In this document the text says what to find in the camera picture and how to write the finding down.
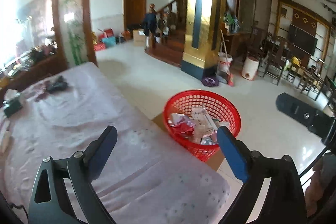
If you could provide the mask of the white red carton box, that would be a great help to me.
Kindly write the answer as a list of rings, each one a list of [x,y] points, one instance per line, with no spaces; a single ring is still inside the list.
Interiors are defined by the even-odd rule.
[[[210,136],[217,131],[217,126],[204,106],[191,108],[191,116],[195,123],[195,133],[199,136]]]

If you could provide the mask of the red plastic wrapper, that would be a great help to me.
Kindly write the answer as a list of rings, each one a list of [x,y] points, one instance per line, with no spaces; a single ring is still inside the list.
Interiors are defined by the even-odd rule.
[[[190,138],[194,135],[194,125],[192,123],[181,122],[171,128],[174,135],[182,138]]]

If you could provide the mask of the black speaker box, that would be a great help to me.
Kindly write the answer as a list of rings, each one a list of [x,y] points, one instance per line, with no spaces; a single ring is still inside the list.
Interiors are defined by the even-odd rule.
[[[287,94],[281,93],[276,98],[277,110],[304,125],[327,145],[335,144],[335,118],[309,104]]]

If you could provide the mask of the dark green tissue box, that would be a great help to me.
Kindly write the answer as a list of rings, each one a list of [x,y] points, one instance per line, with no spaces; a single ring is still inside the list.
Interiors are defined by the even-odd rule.
[[[15,113],[23,108],[24,96],[14,89],[6,91],[3,100],[3,112],[7,118],[10,118]]]

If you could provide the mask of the dark red foil packet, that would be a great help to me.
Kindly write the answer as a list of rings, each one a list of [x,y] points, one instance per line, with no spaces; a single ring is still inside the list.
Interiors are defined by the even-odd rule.
[[[35,89],[35,102],[45,99],[48,96],[47,85],[45,83],[39,84]]]

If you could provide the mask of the black toy pistol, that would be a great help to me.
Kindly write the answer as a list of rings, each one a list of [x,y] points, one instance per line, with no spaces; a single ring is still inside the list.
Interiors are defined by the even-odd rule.
[[[66,90],[68,88],[68,82],[63,76],[58,76],[53,81],[46,82],[45,87],[47,93],[54,94]]]

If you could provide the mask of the red plastic mesh basket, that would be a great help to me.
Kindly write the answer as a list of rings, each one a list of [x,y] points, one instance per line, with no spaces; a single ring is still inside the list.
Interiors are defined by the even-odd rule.
[[[199,160],[219,151],[217,131],[226,126],[236,137],[241,129],[237,108],[226,98],[206,90],[187,90],[172,96],[163,109],[169,135]]]

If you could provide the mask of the white cylindrical bucket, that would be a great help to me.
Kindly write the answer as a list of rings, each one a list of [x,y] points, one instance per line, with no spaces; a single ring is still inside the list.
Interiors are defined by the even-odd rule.
[[[257,75],[259,61],[256,57],[248,56],[244,62],[241,76],[249,81],[253,81]]]

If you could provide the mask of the white sack with broom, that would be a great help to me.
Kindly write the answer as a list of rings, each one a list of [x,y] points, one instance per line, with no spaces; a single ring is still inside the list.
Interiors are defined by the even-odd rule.
[[[217,78],[219,82],[227,84],[229,86],[233,86],[233,74],[230,71],[232,57],[227,53],[226,42],[224,40],[223,32],[221,33],[221,43],[220,49],[218,52],[218,67],[217,67]]]

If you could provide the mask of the dark wooden chair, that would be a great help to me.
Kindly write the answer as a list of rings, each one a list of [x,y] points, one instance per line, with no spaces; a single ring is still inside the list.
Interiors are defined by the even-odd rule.
[[[276,85],[280,83],[280,79],[286,65],[287,56],[284,55],[286,44],[286,39],[280,36],[274,37],[273,46],[268,52],[266,68],[262,75],[263,77],[265,77],[266,75],[271,77],[273,80],[276,81]]]

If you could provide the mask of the cardboard box on floor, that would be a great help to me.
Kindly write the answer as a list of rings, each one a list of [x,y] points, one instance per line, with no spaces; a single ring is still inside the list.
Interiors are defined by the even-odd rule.
[[[146,46],[146,36],[143,29],[133,30],[133,43],[136,47]]]

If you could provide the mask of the person in dark clothes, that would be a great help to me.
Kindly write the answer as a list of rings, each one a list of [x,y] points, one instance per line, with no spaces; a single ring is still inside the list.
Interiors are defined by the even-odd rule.
[[[151,48],[152,43],[155,42],[155,32],[157,29],[157,17],[156,17],[155,4],[151,3],[149,5],[149,10],[145,14],[142,22],[143,32],[146,36],[146,47]]]

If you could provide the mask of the gold blue pillar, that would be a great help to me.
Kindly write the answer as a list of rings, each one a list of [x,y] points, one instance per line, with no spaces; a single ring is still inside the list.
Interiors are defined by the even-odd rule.
[[[226,0],[187,0],[181,70],[201,80],[216,73]]]

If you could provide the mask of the brown wooden door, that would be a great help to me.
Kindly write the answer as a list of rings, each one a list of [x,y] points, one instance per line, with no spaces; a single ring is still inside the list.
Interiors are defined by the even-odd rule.
[[[123,21],[125,30],[139,26],[146,14],[146,0],[123,0]]]

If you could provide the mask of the wooden stair railing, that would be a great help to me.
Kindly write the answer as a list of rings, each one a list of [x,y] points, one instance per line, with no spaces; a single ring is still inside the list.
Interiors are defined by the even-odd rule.
[[[160,38],[167,39],[176,31],[183,34],[187,22],[187,0],[172,0],[157,11],[157,32]]]

